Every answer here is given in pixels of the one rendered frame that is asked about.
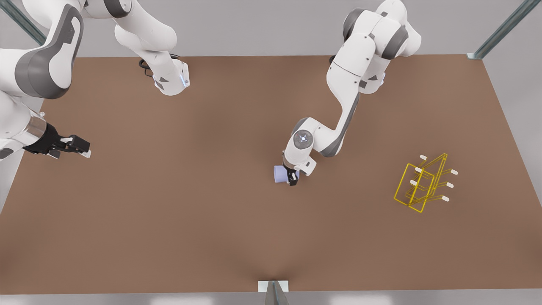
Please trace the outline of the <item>lavender cup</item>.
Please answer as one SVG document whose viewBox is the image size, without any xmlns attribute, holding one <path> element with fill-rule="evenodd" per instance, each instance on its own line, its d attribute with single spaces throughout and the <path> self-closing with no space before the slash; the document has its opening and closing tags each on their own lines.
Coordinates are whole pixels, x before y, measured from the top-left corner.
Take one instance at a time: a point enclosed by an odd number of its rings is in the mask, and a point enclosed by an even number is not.
<svg viewBox="0 0 542 305">
<path fill-rule="evenodd" d="M 283 182 L 287 183 L 283 165 L 274 166 L 274 180 L 275 180 L 275 183 L 283 183 Z"/>
</svg>

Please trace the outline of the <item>silver frame post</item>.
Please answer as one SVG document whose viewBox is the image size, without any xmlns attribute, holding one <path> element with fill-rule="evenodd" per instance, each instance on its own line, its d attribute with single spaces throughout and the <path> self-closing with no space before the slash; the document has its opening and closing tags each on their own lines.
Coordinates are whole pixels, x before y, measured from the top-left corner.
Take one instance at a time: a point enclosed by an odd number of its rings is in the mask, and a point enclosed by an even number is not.
<svg viewBox="0 0 542 305">
<path fill-rule="evenodd" d="M 469 60 L 482 60 L 503 40 L 542 0 L 523 0 L 515 11 L 482 43 L 473 53 L 467 53 Z"/>
<path fill-rule="evenodd" d="M 258 292 L 265 293 L 264 305 L 290 305 L 286 292 L 289 292 L 288 280 L 260 280 Z"/>
<path fill-rule="evenodd" d="M 46 42 L 42 31 L 11 0 L 0 0 L 0 8 L 39 46 Z"/>
</svg>

